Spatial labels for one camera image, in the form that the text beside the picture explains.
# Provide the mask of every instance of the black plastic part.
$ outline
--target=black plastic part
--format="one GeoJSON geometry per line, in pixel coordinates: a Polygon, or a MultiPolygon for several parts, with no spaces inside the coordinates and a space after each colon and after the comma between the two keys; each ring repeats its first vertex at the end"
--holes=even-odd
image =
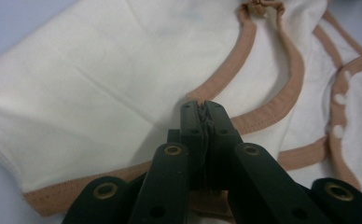
{"type": "Polygon", "coordinates": [[[144,178],[145,175],[141,175],[129,184],[112,176],[91,181],[70,207],[63,224],[127,223],[144,178]],[[111,195],[106,190],[115,192],[111,197],[100,198],[106,193],[107,196],[111,195]]]}
{"type": "Polygon", "coordinates": [[[210,139],[205,163],[207,183],[210,189],[228,189],[232,174],[230,152],[243,140],[222,105],[206,101],[204,106],[212,125],[208,131],[210,139]]]}
{"type": "Polygon", "coordinates": [[[317,205],[334,223],[362,223],[362,193],[334,178],[315,180],[311,190],[317,205]]]}
{"type": "Polygon", "coordinates": [[[159,147],[141,187],[129,223],[185,223],[188,213],[188,149],[159,147]]]}
{"type": "Polygon", "coordinates": [[[169,129],[167,132],[167,143],[171,142],[180,142],[180,130],[179,129],[169,129]]]}
{"type": "Polygon", "coordinates": [[[189,151],[191,189],[201,189],[205,184],[204,159],[208,136],[202,128],[202,110],[196,102],[188,102],[180,107],[179,143],[189,151]]]}
{"type": "Polygon", "coordinates": [[[331,223],[265,148],[243,143],[233,152],[228,200],[237,223],[331,223]]]}

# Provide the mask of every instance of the screw hole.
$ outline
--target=screw hole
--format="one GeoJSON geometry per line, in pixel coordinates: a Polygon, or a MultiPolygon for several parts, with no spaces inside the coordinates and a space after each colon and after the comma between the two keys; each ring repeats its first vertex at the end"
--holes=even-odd
{"type": "Polygon", "coordinates": [[[294,215],[294,217],[300,219],[300,220],[306,220],[307,219],[307,213],[305,210],[301,209],[301,208],[294,208],[291,211],[292,215],[294,215]]]}
{"type": "Polygon", "coordinates": [[[118,186],[116,184],[109,182],[103,183],[97,186],[93,190],[93,196],[96,199],[104,200],[114,196],[117,193],[117,191],[118,191],[118,186]]]}
{"type": "Polygon", "coordinates": [[[350,190],[345,189],[344,187],[337,185],[335,183],[326,184],[326,192],[341,201],[350,202],[354,199],[353,193],[350,190]]]}
{"type": "Polygon", "coordinates": [[[259,154],[259,150],[254,147],[246,147],[244,150],[247,154],[250,154],[252,156],[256,156],[257,154],[259,154]]]}
{"type": "Polygon", "coordinates": [[[161,205],[155,206],[149,210],[149,214],[154,218],[164,217],[164,214],[166,214],[166,209],[164,209],[164,207],[161,205]]]}
{"type": "Polygon", "coordinates": [[[176,147],[176,146],[169,146],[164,149],[164,153],[166,153],[169,156],[175,156],[180,154],[181,152],[182,152],[181,147],[176,147]]]}

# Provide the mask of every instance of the white snap button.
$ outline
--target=white snap button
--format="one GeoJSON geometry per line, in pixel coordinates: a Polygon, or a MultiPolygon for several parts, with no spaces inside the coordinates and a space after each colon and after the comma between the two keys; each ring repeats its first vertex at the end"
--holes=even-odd
{"type": "Polygon", "coordinates": [[[336,138],[343,138],[344,130],[341,125],[335,125],[332,130],[336,138]]]}
{"type": "Polygon", "coordinates": [[[344,78],[346,78],[346,81],[350,81],[352,78],[352,73],[349,70],[344,71],[344,78]]]}
{"type": "Polygon", "coordinates": [[[345,105],[346,104],[346,97],[343,94],[337,93],[334,96],[336,103],[339,105],[345,105]]]}

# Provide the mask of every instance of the white fabric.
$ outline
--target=white fabric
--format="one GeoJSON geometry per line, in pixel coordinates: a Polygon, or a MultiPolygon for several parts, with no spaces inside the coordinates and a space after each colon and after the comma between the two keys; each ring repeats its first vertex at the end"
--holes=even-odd
{"type": "MultiPolygon", "coordinates": [[[[178,127],[185,94],[204,82],[233,47],[239,4],[80,1],[0,57],[0,161],[21,190],[150,160],[167,129],[178,127]]],[[[325,0],[285,1],[285,31],[305,61],[302,93],[285,119],[243,136],[273,157],[326,131],[335,69],[312,36],[326,6],[325,0]]],[[[258,32],[250,56],[215,98],[231,116],[268,102],[286,82],[287,58],[273,18],[273,11],[268,19],[254,18],[258,32]]],[[[346,96],[351,119],[360,119],[352,111],[362,106],[361,92],[356,84],[346,96]],[[355,98],[353,92],[359,92],[355,98]]],[[[346,153],[359,146],[346,141],[360,136],[362,126],[350,122],[343,137],[346,153]]],[[[362,166],[352,169],[362,174],[362,166]]],[[[329,170],[317,164],[291,174],[310,187],[329,170]]]]}

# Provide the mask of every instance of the garment strap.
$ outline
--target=garment strap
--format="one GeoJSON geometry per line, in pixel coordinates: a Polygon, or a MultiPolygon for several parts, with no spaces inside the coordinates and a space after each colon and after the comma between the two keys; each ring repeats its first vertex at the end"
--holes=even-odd
{"type": "Polygon", "coordinates": [[[239,18],[241,18],[242,26],[245,27],[241,31],[241,37],[236,43],[235,48],[217,71],[209,79],[207,79],[200,87],[190,92],[187,97],[189,100],[198,100],[203,102],[205,100],[213,100],[222,90],[230,83],[240,71],[240,68],[246,60],[246,53],[248,54],[252,44],[251,34],[248,30],[253,30],[249,17],[249,8],[252,8],[256,13],[265,13],[265,7],[273,7],[277,12],[277,26],[278,33],[284,43],[286,54],[289,58],[289,80],[279,93],[272,98],[267,104],[262,107],[244,113],[241,116],[232,118],[231,121],[234,127],[240,134],[253,133],[269,126],[283,119],[294,104],[297,102],[301,86],[303,82],[304,64],[300,53],[297,48],[292,44],[287,34],[283,29],[282,15],[284,14],[284,4],[275,1],[258,1],[255,0],[250,3],[242,4],[239,9],[239,18]],[[242,44],[240,41],[247,40],[248,44],[242,44]]]}

